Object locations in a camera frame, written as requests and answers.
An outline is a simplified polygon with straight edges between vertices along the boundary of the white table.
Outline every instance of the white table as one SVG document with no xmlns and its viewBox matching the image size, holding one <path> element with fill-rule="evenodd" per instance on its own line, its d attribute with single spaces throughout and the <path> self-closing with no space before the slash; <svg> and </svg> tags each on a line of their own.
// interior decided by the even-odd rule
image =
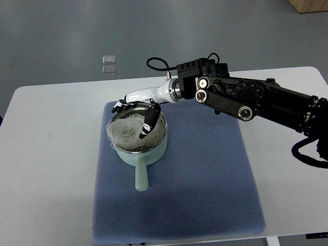
<svg viewBox="0 0 328 246">
<path fill-rule="evenodd" d="M 327 84 L 311 67 L 232 72 L 231 76 L 273 77 L 282 87 L 328 97 Z M 1 246 L 92 245 L 103 108 L 130 91 L 160 86 L 164 80 L 94 81 L 15 91 L 0 127 Z M 307 166 L 291 155 L 293 144 L 304 136 L 260 117 L 239 124 L 266 222 L 262 234 L 239 239 L 327 231 L 328 170 Z M 312 145 L 304 152 L 316 155 L 315 150 Z"/>
</svg>

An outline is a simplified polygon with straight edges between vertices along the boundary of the bolt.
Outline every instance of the bolt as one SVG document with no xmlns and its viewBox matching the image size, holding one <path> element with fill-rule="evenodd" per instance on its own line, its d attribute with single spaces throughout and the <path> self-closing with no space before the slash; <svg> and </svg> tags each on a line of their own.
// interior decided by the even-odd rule
<svg viewBox="0 0 328 246">
<path fill-rule="evenodd" d="M 248 109 L 244 109 L 244 110 L 241 111 L 240 114 L 243 118 L 247 118 L 251 115 L 251 112 Z"/>
<path fill-rule="evenodd" d="M 199 93 L 197 94 L 197 98 L 200 99 L 200 100 L 204 99 L 204 97 L 205 97 L 205 95 L 204 95 L 203 92 L 199 92 Z"/>
<path fill-rule="evenodd" d="M 208 82 L 206 79 L 202 78 L 200 81 L 199 81 L 199 87 L 202 88 L 202 89 L 205 89 L 208 85 Z"/>
</svg>

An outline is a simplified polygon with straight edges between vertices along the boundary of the pot handle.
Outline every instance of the pot handle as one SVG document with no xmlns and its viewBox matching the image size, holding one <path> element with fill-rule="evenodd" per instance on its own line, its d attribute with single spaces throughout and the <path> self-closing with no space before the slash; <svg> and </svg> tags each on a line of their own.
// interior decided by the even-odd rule
<svg viewBox="0 0 328 246">
<path fill-rule="evenodd" d="M 135 188 L 137 191 L 145 191 L 148 187 L 146 159 L 138 157 L 135 164 Z"/>
</svg>

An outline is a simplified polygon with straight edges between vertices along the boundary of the gray floor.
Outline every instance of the gray floor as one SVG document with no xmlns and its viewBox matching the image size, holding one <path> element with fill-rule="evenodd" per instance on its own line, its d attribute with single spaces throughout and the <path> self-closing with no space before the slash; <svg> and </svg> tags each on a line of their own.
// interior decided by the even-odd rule
<svg viewBox="0 0 328 246">
<path fill-rule="evenodd" d="M 327 24 L 328 12 L 298 14 L 287 0 L 0 0 L 0 115 L 21 86 L 165 76 L 146 67 L 152 56 L 175 66 L 217 52 L 230 71 L 313 66 L 328 81 Z M 102 75 L 107 54 L 116 55 L 115 75 Z"/>
</svg>

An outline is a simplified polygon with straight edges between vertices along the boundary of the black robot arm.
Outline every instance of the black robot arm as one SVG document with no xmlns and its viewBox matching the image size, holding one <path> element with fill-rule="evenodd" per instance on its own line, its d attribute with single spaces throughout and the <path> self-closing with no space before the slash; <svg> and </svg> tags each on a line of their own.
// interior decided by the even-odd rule
<svg viewBox="0 0 328 246">
<path fill-rule="evenodd" d="M 299 153 L 301 147 L 319 140 L 317 151 L 321 158 L 328 160 L 327 99 L 282 88 L 272 78 L 230 77 L 227 64 L 219 63 L 218 56 L 217 62 L 209 58 L 176 66 L 178 93 L 184 99 L 195 97 L 199 103 L 213 108 L 216 114 L 223 112 L 243 121 L 258 115 L 304 133 L 308 138 L 294 145 L 293 155 L 311 166 L 328 168 L 327 161 Z"/>
</svg>

